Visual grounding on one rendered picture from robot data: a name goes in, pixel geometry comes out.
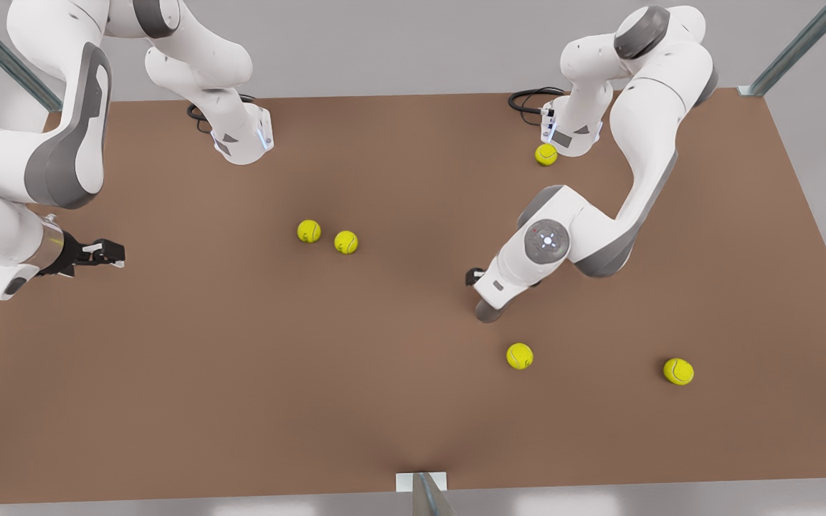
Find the silver frame post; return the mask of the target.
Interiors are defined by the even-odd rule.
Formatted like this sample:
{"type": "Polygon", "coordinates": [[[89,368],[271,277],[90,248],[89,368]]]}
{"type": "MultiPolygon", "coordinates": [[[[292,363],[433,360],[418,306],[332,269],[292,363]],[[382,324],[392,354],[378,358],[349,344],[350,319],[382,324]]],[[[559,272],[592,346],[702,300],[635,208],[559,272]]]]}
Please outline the silver frame post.
{"type": "Polygon", "coordinates": [[[397,492],[411,493],[411,516],[457,516],[446,499],[446,472],[404,472],[394,476],[397,492]]]}
{"type": "Polygon", "coordinates": [[[737,86],[741,97],[764,97],[826,34],[826,4],[751,84],[737,86]]]}
{"type": "Polygon", "coordinates": [[[62,111],[62,101],[36,73],[0,40],[0,68],[49,113],[62,111]]]}

